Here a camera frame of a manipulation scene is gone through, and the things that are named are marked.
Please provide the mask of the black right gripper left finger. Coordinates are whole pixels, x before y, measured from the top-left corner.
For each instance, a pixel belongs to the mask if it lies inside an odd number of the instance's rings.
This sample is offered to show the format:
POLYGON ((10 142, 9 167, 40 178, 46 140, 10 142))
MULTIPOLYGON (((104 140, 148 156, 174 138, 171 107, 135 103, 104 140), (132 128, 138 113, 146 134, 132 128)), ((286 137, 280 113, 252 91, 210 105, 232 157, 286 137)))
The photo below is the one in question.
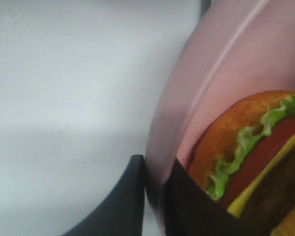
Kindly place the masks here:
POLYGON ((145 161, 132 155, 115 187, 66 236, 140 236, 145 207, 145 161))

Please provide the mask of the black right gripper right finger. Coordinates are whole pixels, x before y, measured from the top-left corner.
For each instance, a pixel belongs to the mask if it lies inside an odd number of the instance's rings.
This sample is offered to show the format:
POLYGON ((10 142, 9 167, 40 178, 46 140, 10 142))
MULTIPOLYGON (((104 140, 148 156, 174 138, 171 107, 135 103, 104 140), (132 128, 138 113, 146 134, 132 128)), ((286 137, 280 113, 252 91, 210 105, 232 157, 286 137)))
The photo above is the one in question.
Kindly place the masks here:
POLYGON ((165 186, 164 225, 167 236, 263 236, 213 201, 174 161, 165 186))

